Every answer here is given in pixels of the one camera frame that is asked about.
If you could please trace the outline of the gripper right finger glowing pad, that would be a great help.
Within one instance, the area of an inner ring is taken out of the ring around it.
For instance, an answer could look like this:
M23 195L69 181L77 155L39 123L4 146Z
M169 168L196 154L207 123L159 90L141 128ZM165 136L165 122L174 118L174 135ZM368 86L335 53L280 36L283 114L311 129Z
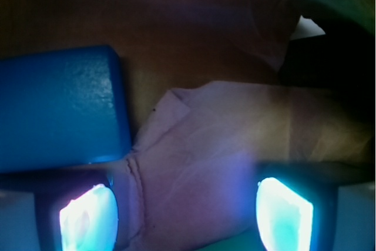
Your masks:
M256 220L265 250L375 250L375 167L264 163Z

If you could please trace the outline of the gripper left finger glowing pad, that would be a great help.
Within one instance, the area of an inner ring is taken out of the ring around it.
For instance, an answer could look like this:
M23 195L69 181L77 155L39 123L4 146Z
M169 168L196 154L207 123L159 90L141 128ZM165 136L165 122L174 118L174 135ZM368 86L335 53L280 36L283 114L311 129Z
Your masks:
M1 175L1 250L114 250L118 221L101 171Z

